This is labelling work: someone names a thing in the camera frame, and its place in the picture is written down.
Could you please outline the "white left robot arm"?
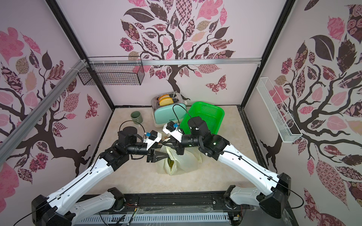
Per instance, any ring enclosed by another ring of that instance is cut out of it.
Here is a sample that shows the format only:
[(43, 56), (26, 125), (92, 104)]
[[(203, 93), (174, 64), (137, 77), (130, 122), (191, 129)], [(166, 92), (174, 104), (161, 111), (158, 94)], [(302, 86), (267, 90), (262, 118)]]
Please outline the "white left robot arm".
[(99, 155), (95, 163), (58, 191), (45, 197), (39, 195), (32, 201), (32, 222), (36, 226), (73, 226), (96, 213), (125, 208), (125, 197), (113, 187), (104, 193), (80, 201), (84, 194), (108, 175), (117, 171), (132, 155), (147, 157), (148, 163), (162, 159), (159, 147), (162, 135), (157, 131), (137, 134), (135, 127), (118, 132), (118, 140)]

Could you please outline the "cream plastic bag orange print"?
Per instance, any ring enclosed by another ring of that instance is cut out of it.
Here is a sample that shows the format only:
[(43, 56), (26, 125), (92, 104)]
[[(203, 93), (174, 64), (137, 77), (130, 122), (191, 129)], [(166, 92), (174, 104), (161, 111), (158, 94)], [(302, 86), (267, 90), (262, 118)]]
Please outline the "cream plastic bag orange print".
[(184, 155), (177, 155), (174, 149), (161, 150), (161, 152), (168, 153), (171, 160), (174, 161), (172, 171), (168, 166), (167, 159), (161, 160), (156, 163), (156, 171), (158, 174), (167, 174), (170, 176), (180, 175), (184, 173), (193, 172), (199, 169), (202, 164), (202, 157), (197, 147), (185, 148)]

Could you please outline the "large pineapple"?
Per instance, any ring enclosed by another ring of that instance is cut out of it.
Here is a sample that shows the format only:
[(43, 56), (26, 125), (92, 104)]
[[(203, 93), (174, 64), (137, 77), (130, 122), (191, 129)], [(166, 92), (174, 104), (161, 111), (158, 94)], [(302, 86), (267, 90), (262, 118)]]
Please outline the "large pineapple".
[(170, 171), (172, 171), (172, 168), (173, 168), (173, 165), (174, 165), (174, 161), (171, 160), (170, 158), (167, 159), (167, 162), (168, 162), (168, 166), (170, 168)]

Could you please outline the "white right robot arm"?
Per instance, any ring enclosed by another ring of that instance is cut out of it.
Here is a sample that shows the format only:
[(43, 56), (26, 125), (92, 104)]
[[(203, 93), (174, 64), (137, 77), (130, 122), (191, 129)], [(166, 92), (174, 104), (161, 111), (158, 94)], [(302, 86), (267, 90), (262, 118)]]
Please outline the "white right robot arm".
[(163, 132), (170, 135), (168, 142), (177, 154), (182, 154), (187, 147), (197, 147), (205, 156), (231, 167), (255, 186), (231, 186), (225, 197), (229, 208), (246, 204), (260, 207), (273, 218), (282, 217), (291, 193), (289, 175), (277, 174), (249, 159), (227, 139), (211, 133), (206, 122), (199, 116), (191, 118), (188, 127), (190, 134), (184, 134), (173, 121), (163, 127)]

